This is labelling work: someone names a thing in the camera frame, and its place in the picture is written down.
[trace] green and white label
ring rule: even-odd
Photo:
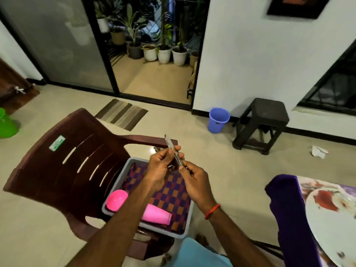
[[[55,140],[55,142],[51,144],[50,150],[53,151],[53,152],[54,152],[55,150],[57,150],[58,147],[60,147],[60,145],[63,143],[64,140],[65,140],[65,137],[62,136],[62,135],[60,135],[60,136]]]

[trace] blue trash bin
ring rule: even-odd
[[[230,113],[224,108],[212,108],[209,112],[208,130],[211,133],[219,133],[229,121]]]

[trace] person's left hand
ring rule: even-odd
[[[180,150],[179,145],[174,147],[177,151]],[[184,159],[184,153],[179,153],[179,157]],[[165,177],[171,173],[173,170],[177,169],[177,163],[173,161],[174,151],[172,149],[166,148],[161,150],[149,158],[149,166],[144,179],[149,181],[155,191],[162,189],[165,183]]]

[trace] green bucket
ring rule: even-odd
[[[3,108],[0,108],[0,138],[6,139],[15,135],[19,129],[14,121],[5,113]]]

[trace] beige floor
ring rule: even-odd
[[[187,88],[193,69],[189,65],[178,67],[172,62],[147,62],[124,55],[113,71],[120,92],[190,104]]]
[[[14,113],[21,123],[17,135],[0,140],[0,187],[29,148],[53,125],[74,110],[84,107],[96,114],[112,97],[56,86],[40,87],[41,94]],[[104,124],[116,134],[162,137],[169,134],[182,146],[187,160],[203,167],[210,176],[212,191],[230,217],[252,239],[277,242],[277,223],[269,210],[265,185],[281,173],[295,174],[356,186],[356,146],[282,134],[269,156],[252,150],[237,151],[229,124],[220,134],[207,130],[207,119],[188,111],[131,101],[149,112],[128,132]],[[310,145],[330,151],[326,159],[312,157]],[[149,158],[150,147],[128,145],[131,156]],[[1,266],[65,266],[84,245],[70,231],[63,215],[43,204],[0,191]],[[223,251],[209,222],[194,209],[189,234],[201,232],[211,246]],[[140,262],[126,258],[124,266],[158,266],[159,258]]]

